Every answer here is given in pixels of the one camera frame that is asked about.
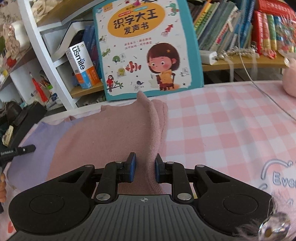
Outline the person's left hand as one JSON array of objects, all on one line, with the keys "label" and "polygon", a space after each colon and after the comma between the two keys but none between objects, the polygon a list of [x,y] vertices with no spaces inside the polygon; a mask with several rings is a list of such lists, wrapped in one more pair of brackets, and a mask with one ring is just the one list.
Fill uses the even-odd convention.
[{"label": "person's left hand", "polygon": [[1,174],[0,179],[0,202],[4,203],[6,201],[6,177],[5,174]]}]

